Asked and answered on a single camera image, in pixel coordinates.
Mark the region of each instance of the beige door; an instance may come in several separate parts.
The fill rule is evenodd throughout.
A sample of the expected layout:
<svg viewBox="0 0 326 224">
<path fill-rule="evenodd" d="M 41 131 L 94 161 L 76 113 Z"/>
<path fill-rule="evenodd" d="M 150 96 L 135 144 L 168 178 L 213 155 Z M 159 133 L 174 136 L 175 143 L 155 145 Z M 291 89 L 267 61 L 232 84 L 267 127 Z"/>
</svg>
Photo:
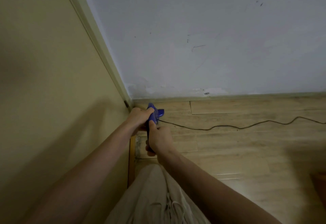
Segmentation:
<svg viewBox="0 0 326 224">
<path fill-rule="evenodd" d="M 0 223 L 14 223 L 128 110 L 69 0 L 0 0 Z M 85 222 L 127 187 L 128 148 Z"/>
</svg>

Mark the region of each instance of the forearm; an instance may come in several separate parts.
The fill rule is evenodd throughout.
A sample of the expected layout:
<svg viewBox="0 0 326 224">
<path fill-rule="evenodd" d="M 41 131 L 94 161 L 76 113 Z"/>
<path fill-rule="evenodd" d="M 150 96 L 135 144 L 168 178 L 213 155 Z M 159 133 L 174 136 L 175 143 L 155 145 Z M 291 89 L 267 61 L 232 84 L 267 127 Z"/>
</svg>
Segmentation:
<svg viewBox="0 0 326 224">
<path fill-rule="evenodd" d="M 176 151 L 160 163 L 212 223 L 279 223 L 258 205 L 229 188 Z"/>
<path fill-rule="evenodd" d="M 98 148 L 65 174 L 26 217 L 23 223 L 78 223 L 116 161 L 123 153 L 134 130 L 121 124 Z"/>
</svg>

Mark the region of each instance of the floor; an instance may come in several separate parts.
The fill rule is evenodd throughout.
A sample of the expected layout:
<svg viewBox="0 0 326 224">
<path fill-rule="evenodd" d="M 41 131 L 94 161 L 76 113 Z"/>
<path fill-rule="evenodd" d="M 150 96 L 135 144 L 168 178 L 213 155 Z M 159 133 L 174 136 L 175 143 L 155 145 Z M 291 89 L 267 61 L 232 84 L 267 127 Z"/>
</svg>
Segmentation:
<svg viewBox="0 0 326 224">
<path fill-rule="evenodd" d="M 326 94 L 256 95 L 215 100 L 161 102 L 164 121 L 207 129 L 244 127 L 265 120 L 290 122 L 296 116 L 326 122 Z M 136 106 L 146 108 L 147 103 Z M 283 223 L 326 223 L 325 210 L 309 174 L 326 171 L 326 125 L 298 119 L 290 125 L 262 123 L 195 131 L 172 124 L 179 152 Z M 135 174 L 157 163 L 145 151 L 146 133 L 136 138 Z"/>
</svg>

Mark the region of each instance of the blue handheld device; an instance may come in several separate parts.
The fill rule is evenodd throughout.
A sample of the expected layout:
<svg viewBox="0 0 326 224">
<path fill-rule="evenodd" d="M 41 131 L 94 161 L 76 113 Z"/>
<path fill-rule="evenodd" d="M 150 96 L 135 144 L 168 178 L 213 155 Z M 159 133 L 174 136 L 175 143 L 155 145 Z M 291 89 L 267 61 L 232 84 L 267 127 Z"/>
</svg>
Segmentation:
<svg viewBox="0 0 326 224">
<path fill-rule="evenodd" d="M 154 109 L 154 112 L 149 116 L 148 120 L 146 121 L 146 131 L 147 131 L 147 141 L 148 141 L 149 151 L 154 152 L 149 146 L 149 121 L 153 120 L 155 124 L 158 124 L 159 118 L 164 115 L 164 109 L 156 109 L 153 103 L 148 103 L 147 109 L 150 107 Z"/>
</svg>

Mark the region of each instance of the person's right hand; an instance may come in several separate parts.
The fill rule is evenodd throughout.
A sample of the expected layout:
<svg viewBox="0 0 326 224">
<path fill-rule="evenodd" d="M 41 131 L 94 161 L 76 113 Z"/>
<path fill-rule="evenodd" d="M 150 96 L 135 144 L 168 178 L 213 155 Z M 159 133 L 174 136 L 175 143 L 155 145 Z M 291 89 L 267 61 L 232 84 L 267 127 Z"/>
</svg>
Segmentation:
<svg viewBox="0 0 326 224">
<path fill-rule="evenodd" d="M 156 124 L 150 120 L 149 121 L 149 146 L 154 151 L 149 151 L 148 141 L 146 141 L 146 151 L 148 156 L 155 156 L 157 154 L 157 159 L 159 162 L 160 156 L 166 153 L 173 152 L 175 150 L 173 146 L 173 139 L 171 130 L 169 127 L 156 127 Z"/>
</svg>

